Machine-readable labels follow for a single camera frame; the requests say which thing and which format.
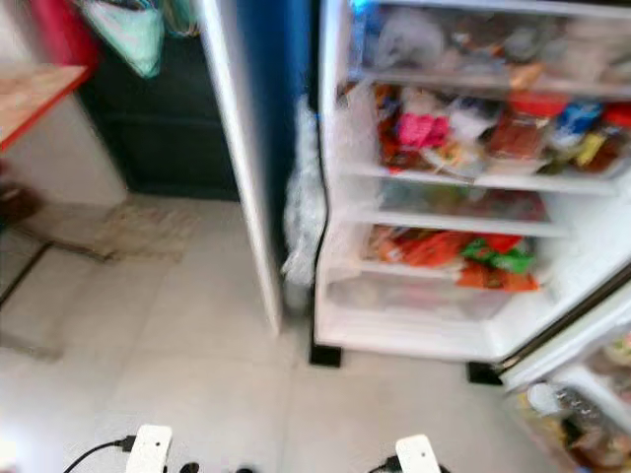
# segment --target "food package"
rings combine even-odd
[[[456,284],[463,288],[490,289],[509,293],[538,291],[539,289],[537,282],[528,273],[509,273],[475,261],[467,261]]]
[[[388,263],[438,268],[460,263],[459,253],[470,240],[471,235],[463,232],[374,226],[368,257]]]
[[[528,254],[522,240],[519,246],[513,246],[504,252],[494,250],[484,238],[476,238],[461,252],[465,258],[484,263],[493,268],[510,273],[525,273],[531,266],[534,256]]]

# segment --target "snack bag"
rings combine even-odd
[[[403,261],[410,266],[435,268],[459,257],[468,235],[460,232],[438,232],[404,248]]]
[[[468,261],[456,284],[463,288],[491,289],[508,293],[538,291],[539,285],[529,274],[514,274]]]
[[[480,234],[480,236],[498,253],[506,253],[524,239],[523,236],[519,235]]]
[[[500,238],[495,240],[494,243],[496,247],[502,249],[507,248],[509,243],[512,243],[516,239],[522,239],[520,236],[506,236],[506,240],[502,240],[502,236],[499,237]],[[534,260],[534,256],[527,253],[524,244],[514,246],[505,252],[499,252],[491,247],[486,237],[476,238],[466,246],[461,255],[465,258],[511,273],[524,273]]]

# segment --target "red package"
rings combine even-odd
[[[403,247],[403,261],[410,266],[443,266],[459,257],[469,239],[460,232],[439,232]]]
[[[486,244],[498,253],[506,253],[517,246],[524,239],[518,235],[479,234]]]
[[[97,44],[66,0],[31,0],[31,9],[53,62],[97,67]]]

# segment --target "refrigerator foot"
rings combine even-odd
[[[468,362],[466,377],[471,384],[485,384],[487,386],[501,386],[502,379],[495,373],[488,363]]]
[[[312,343],[309,364],[314,367],[339,368],[342,365],[342,349]]]

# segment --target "food container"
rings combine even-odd
[[[513,93],[489,140],[487,172],[533,174],[548,163],[540,154],[556,117],[567,105],[565,96]]]
[[[605,172],[617,163],[631,141],[631,105],[614,103],[596,130],[583,140],[576,165],[586,172]]]
[[[547,173],[563,170],[581,151],[581,142],[593,128],[602,113],[603,106],[595,101],[575,101],[570,103],[557,117],[545,151],[552,164]]]
[[[606,345],[602,352],[614,365],[631,367],[631,333]]]
[[[613,390],[627,404],[631,404],[631,372],[619,372],[611,378]]]

